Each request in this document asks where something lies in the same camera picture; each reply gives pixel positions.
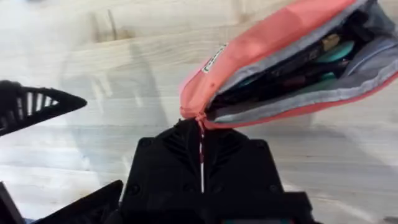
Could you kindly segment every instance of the pink pencil case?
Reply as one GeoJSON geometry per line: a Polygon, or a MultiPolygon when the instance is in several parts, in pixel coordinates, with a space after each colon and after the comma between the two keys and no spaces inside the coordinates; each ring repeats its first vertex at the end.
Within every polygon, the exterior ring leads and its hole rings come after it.
{"type": "Polygon", "coordinates": [[[397,77],[395,24],[377,1],[299,0],[223,45],[183,86],[180,112],[184,118],[200,120],[207,129],[237,128],[358,101],[397,77]],[[239,82],[301,54],[357,12],[368,15],[363,27],[374,38],[358,49],[331,85],[209,110],[218,96],[239,82]]]}

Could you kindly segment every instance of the zipper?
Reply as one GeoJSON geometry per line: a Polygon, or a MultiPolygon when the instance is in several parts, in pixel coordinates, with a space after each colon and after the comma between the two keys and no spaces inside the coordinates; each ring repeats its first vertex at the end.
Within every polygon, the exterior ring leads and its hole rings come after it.
{"type": "Polygon", "coordinates": [[[204,112],[198,113],[196,115],[196,121],[198,122],[200,128],[200,140],[199,140],[199,157],[200,157],[200,183],[201,192],[205,193],[205,156],[203,141],[205,139],[205,125],[204,120],[206,119],[206,114],[204,112]]]}

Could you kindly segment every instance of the black plastic object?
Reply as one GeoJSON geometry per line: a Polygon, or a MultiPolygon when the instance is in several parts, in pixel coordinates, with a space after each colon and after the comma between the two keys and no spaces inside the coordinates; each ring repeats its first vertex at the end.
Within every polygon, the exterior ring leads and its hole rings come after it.
{"type": "Polygon", "coordinates": [[[206,131],[205,192],[282,193],[274,160],[264,140],[233,130],[206,131]]]}
{"type": "Polygon", "coordinates": [[[125,223],[201,223],[194,211],[167,206],[176,195],[201,195],[199,145],[192,121],[139,141],[121,204],[125,223]]]}
{"type": "Polygon", "coordinates": [[[0,224],[23,224],[24,219],[21,217],[17,207],[12,201],[6,186],[0,182],[0,224]]]}
{"type": "Polygon", "coordinates": [[[118,208],[123,183],[115,181],[35,224],[102,224],[118,208]]]}
{"type": "Polygon", "coordinates": [[[195,120],[187,120],[139,141],[119,214],[123,223],[315,223],[307,195],[284,192],[265,141],[232,129],[204,136],[195,120]]]}
{"type": "Polygon", "coordinates": [[[87,104],[60,90],[0,81],[0,136],[69,113],[87,104]]]}

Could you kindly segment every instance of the pencil case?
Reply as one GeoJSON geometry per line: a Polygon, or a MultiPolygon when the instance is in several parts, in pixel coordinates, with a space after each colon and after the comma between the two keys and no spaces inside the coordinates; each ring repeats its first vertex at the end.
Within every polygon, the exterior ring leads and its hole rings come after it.
{"type": "Polygon", "coordinates": [[[180,112],[184,118],[196,118],[206,129],[237,128],[362,100],[397,77],[396,26],[377,1],[299,0],[221,46],[182,85],[180,112]],[[362,22],[361,15],[366,15],[362,22]],[[330,53],[327,50],[334,50],[343,42],[345,34],[339,32],[348,26],[346,23],[350,26],[348,31],[358,31],[362,43],[345,60],[338,78],[328,85],[303,86],[283,95],[274,94],[280,92],[278,86],[267,87],[264,79],[277,80],[280,72],[294,77],[308,63],[313,64],[321,56],[325,59],[325,54],[330,53]],[[362,40],[367,38],[366,32],[372,37],[362,40]],[[263,81],[256,84],[258,77],[263,81]],[[253,92],[247,83],[256,86],[253,92]],[[246,90],[240,91],[240,85],[247,85],[246,90]],[[215,107],[221,96],[233,91],[232,95],[243,98],[242,102],[215,107]],[[255,95],[256,100],[244,100],[245,95],[255,95]]]}

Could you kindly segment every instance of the black grille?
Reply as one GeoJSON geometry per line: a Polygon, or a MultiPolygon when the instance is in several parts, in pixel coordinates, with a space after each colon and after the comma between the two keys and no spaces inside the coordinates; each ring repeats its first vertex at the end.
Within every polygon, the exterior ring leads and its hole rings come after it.
{"type": "Polygon", "coordinates": [[[0,136],[84,107],[87,102],[60,90],[0,81],[0,136]]]}

